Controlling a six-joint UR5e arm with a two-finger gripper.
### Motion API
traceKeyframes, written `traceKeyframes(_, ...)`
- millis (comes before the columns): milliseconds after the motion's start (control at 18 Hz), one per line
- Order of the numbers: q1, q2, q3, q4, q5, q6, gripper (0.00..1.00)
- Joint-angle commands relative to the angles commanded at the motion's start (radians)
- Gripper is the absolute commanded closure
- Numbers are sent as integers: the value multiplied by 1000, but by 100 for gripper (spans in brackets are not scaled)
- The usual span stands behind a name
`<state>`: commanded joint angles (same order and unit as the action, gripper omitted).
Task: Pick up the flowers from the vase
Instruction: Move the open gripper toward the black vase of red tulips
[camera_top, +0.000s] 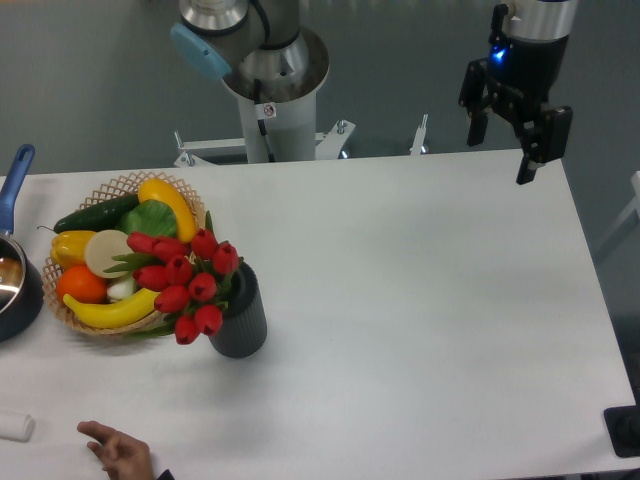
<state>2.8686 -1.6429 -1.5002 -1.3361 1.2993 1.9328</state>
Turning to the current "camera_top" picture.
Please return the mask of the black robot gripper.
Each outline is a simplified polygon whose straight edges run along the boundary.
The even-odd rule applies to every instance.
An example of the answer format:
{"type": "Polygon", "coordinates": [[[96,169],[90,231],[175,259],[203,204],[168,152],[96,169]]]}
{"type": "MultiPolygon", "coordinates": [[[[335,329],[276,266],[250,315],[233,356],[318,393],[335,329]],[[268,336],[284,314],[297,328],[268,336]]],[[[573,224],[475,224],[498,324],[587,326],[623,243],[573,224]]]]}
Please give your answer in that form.
{"type": "Polygon", "coordinates": [[[486,59],[466,68],[458,104],[470,121],[467,145],[484,142],[488,110],[515,127],[523,157],[516,183],[564,157],[573,119],[570,106],[550,107],[569,41],[576,1],[504,1],[494,7],[486,59]]]}

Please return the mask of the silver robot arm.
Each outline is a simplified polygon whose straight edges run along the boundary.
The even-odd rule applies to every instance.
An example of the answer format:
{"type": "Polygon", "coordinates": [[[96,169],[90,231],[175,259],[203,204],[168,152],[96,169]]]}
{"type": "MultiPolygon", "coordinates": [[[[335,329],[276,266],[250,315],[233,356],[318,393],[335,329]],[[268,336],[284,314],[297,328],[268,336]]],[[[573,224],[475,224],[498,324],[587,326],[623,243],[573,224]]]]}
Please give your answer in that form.
{"type": "MultiPolygon", "coordinates": [[[[513,129],[524,185],[563,157],[573,118],[554,107],[556,81],[577,11],[574,1],[504,1],[492,12],[489,50],[471,61],[458,102],[470,121],[467,142],[484,141],[490,115],[513,129]]],[[[235,96],[252,163],[338,159],[354,131],[339,121],[316,130],[316,94],[329,72],[328,51],[300,23],[295,1],[183,1],[170,31],[183,60],[235,96]]]]}

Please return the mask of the person's hand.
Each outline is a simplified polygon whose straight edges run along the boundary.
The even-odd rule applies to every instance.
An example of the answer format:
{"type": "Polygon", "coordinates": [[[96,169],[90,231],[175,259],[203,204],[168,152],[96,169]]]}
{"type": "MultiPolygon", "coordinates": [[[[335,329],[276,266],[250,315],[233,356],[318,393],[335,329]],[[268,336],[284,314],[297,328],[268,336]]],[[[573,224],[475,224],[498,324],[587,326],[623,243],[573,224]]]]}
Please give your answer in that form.
{"type": "Polygon", "coordinates": [[[76,430],[89,437],[87,448],[110,479],[154,479],[147,443],[97,421],[81,421],[76,430]]]}

